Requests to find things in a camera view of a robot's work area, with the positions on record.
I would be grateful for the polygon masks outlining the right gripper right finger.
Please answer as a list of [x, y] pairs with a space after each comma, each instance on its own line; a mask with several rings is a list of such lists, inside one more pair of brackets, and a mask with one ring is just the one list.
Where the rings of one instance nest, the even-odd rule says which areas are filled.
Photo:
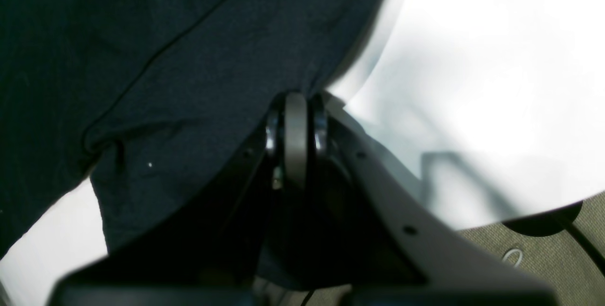
[[505, 265], [430, 215], [365, 142], [308, 103], [315, 184], [343, 183], [345, 249], [354, 263], [342, 306], [555, 306], [553, 289]]

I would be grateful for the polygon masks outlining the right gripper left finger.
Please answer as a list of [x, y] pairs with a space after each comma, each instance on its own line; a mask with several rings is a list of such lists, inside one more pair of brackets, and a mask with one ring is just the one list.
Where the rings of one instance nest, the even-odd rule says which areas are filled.
[[186, 206], [62, 278], [51, 306], [266, 306], [251, 283], [272, 207], [276, 126], [261, 126]]

